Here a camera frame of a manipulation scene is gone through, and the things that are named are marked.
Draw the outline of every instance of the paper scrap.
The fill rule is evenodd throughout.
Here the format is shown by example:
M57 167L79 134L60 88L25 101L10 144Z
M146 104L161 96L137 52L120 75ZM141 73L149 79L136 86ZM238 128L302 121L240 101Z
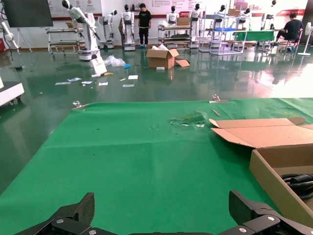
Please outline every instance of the paper scrap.
M138 79L138 75L130 75L128 76L128 80L136 80Z
M82 80L82 79L79 78L79 77L76 77L76 78L73 78L73 79L68 79L69 82L76 82L78 80Z
M99 86L107 86L108 82L99 82Z
M89 85L89 84L91 84L92 83L92 81L85 81L85 82L82 82L82 84L85 84L85 85Z
M123 87L134 87L135 84L124 84Z
M70 82L57 82L55 85L68 85Z

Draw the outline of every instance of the sitting person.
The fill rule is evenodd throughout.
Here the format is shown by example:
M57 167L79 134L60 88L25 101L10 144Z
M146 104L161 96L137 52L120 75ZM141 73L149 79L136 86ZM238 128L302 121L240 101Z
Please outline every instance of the sitting person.
M280 36L283 36L285 40L294 40L294 46L291 48L292 50L298 45L300 39L300 32L303 30L303 25L300 20L297 20L297 13L292 12L290 15L290 21L284 27L284 30L279 30L276 42L273 44L274 46L278 46L278 40Z

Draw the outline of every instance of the fan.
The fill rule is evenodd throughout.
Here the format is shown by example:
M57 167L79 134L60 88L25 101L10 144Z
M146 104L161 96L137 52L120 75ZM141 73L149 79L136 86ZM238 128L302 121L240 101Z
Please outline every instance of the fan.
M307 51L307 47L308 47L308 44L309 44L309 40L310 40L310 36L311 36L311 32L312 32L312 31L313 31L313 27L311 27L311 23L308 22L308 23L307 23L307 26L306 26L306 28L305 28L305 31L304 31L305 35L308 36L307 43L305 44L305 48L304 48L303 53L298 53L298 55L303 55L303 56L309 56L309 55L311 55L310 53L306 53L306 51Z

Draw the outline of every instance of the crumpled plastic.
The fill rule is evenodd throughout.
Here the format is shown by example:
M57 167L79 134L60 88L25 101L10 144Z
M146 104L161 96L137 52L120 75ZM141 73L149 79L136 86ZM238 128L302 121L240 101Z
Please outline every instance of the crumpled plastic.
M122 59L116 59L114 55L110 55L107 59L104 61L105 66L112 65L113 67L119 67L124 66L126 63Z

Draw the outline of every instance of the person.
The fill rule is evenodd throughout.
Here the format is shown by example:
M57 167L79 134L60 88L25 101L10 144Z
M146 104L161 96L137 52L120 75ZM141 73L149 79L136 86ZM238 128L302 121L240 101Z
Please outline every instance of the person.
M151 13L146 9L146 4L140 4L139 13L139 37L140 37L140 47L147 47L149 28L151 28ZM143 45L143 36L145 36L145 45Z
M276 42L274 46L278 46L278 40L281 36L285 38L285 40L294 40L294 46L291 48L292 50L298 45L300 39L300 32L303 30L303 24L300 20L297 20L297 13L292 12L290 15L290 21L284 27L284 30L279 30Z

